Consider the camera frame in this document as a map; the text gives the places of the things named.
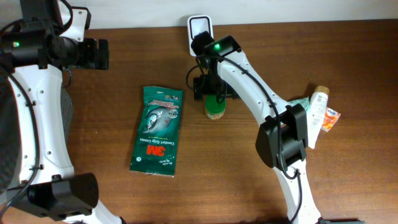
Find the green lid jar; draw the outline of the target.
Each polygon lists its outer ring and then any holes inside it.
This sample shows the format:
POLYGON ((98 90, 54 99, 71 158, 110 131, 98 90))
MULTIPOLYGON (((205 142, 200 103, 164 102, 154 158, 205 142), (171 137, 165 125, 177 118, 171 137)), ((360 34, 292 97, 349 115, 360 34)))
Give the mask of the green lid jar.
POLYGON ((205 98, 205 114, 210 119, 220 119, 225 112, 226 101, 220 99, 217 101, 216 95, 207 95, 205 98))

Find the green 3M gloves package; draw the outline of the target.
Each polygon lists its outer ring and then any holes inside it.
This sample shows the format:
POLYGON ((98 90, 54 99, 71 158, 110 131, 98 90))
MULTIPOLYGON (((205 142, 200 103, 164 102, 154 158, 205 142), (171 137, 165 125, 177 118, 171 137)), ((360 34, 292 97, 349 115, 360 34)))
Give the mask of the green 3M gloves package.
POLYGON ((143 103, 129 170, 173 177, 177 163, 183 91, 145 86, 143 103))

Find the light green wipes packet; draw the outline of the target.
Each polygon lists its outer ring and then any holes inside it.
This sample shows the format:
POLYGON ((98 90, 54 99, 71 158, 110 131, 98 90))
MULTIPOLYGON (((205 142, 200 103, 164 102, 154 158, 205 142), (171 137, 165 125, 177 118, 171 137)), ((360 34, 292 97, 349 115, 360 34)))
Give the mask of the light green wipes packet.
POLYGON ((310 111, 309 97, 291 100, 291 101, 289 101, 289 105, 293 108, 298 107, 298 105, 300 105, 305 110, 306 113, 308 113, 310 111))

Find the white tube gold cap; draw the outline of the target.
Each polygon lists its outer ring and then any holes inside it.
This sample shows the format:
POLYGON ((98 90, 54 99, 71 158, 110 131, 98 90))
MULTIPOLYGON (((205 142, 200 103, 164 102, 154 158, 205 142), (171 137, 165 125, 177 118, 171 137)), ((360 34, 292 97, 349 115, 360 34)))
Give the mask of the white tube gold cap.
POLYGON ((329 88, 317 86, 310 98, 310 109, 307 113, 308 146, 315 148, 315 144, 323 125, 328 102, 329 88))

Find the orange Kleenex tissue pack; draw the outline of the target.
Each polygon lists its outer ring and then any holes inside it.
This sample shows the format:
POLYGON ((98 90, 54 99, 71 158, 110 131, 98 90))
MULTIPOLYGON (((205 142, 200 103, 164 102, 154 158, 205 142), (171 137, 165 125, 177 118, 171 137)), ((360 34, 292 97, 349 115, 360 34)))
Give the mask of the orange Kleenex tissue pack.
POLYGON ((336 124, 340 116, 339 112, 327 107, 321 130, 328 132, 336 124))

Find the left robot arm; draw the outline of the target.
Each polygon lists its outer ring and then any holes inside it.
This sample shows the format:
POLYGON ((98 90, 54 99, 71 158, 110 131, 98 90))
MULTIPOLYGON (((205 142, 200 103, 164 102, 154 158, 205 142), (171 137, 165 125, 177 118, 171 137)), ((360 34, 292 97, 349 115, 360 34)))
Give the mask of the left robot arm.
POLYGON ((85 37, 91 13, 66 1, 21 1, 1 30, 1 195, 4 209, 65 223, 122 223, 96 177, 67 151, 73 104, 64 72, 107 70, 109 44, 85 37))

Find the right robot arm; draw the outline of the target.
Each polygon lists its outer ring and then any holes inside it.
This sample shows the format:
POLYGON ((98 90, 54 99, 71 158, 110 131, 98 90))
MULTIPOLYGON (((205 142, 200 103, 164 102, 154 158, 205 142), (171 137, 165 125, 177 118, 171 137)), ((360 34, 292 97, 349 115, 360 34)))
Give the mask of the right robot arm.
POLYGON ((238 96, 255 117, 259 131, 256 151, 276 174, 290 223, 322 223, 306 171, 307 113, 275 94, 253 69, 236 40, 215 40, 204 31, 190 44, 201 75, 193 80, 196 100, 213 95, 217 103, 238 96))

